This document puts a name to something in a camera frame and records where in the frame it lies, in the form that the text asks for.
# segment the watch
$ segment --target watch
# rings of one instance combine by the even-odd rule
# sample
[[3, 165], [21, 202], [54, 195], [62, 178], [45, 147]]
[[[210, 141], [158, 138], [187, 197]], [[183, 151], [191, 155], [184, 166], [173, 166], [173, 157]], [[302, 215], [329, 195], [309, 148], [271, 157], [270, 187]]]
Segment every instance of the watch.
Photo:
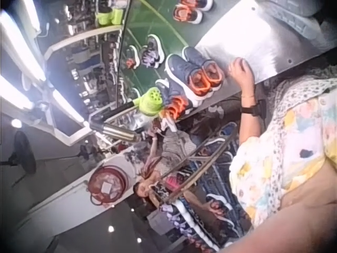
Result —
[[260, 116], [265, 119], [266, 117], [266, 102], [265, 100], [259, 100], [256, 105], [251, 107], [241, 107], [241, 113], [251, 114], [252, 116]]

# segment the round red basket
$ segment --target round red basket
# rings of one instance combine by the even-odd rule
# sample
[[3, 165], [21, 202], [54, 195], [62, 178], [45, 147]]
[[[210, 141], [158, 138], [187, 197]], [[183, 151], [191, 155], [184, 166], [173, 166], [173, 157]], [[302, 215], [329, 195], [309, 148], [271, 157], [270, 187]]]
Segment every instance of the round red basket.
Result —
[[96, 206], [116, 202], [125, 192], [128, 180], [123, 170], [115, 166], [102, 166], [90, 177], [90, 201]]

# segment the neon green lamp head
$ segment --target neon green lamp head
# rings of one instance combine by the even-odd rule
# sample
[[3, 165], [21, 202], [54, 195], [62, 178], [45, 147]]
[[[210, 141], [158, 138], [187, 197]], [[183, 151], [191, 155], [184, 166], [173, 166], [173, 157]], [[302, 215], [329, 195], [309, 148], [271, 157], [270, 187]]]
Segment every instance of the neon green lamp head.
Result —
[[140, 98], [133, 100], [133, 103], [138, 106], [141, 113], [150, 117], [157, 116], [163, 108], [162, 96], [157, 87], [150, 88]]

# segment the woman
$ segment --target woman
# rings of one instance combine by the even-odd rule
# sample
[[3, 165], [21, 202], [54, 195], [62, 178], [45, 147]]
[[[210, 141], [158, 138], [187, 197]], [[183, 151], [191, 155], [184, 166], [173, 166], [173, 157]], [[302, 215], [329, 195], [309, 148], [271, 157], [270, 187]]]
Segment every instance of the woman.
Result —
[[[256, 105], [243, 59], [229, 66], [244, 108]], [[271, 123], [242, 113], [233, 193], [254, 230], [224, 252], [322, 252], [337, 228], [337, 78], [284, 81], [272, 95]]]
[[[207, 124], [201, 124], [208, 127], [208, 130], [203, 129], [201, 131], [204, 133], [204, 137], [193, 134], [188, 135], [186, 132], [179, 130], [177, 132], [172, 132], [170, 129], [166, 130], [163, 135], [162, 153], [161, 155], [157, 155], [156, 132], [160, 127], [160, 123], [154, 121], [152, 129], [148, 131], [148, 134], [152, 137], [150, 155], [141, 173], [142, 180], [133, 187], [134, 192], [141, 198], [149, 198], [156, 207], [159, 207], [160, 203], [150, 190], [150, 186], [157, 183], [163, 175], [175, 168], [189, 153], [195, 150], [197, 145], [201, 144], [210, 134], [210, 131], [216, 129], [218, 123], [218, 119], [212, 118], [208, 119]], [[172, 191], [183, 181], [180, 180], [178, 173], [173, 172], [169, 177], [166, 177], [166, 186]], [[220, 209], [220, 206], [216, 202], [201, 203], [198, 197], [191, 191], [185, 191], [184, 197], [189, 203], [200, 209], [210, 211], [216, 216], [223, 215], [223, 210]]]

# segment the metal sheet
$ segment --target metal sheet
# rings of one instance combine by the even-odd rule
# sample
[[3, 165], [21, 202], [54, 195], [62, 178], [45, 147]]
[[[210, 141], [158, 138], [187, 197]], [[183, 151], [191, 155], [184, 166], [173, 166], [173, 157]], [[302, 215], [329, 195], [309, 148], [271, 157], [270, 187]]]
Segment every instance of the metal sheet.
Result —
[[[269, 16], [254, 0], [241, 0], [200, 40], [196, 48], [225, 69], [236, 57], [249, 62], [256, 83], [264, 81], [337, 46], [337, 24], [324, 21], [312, 41]], [[231, 79], [193, 113], [239, 92]]]

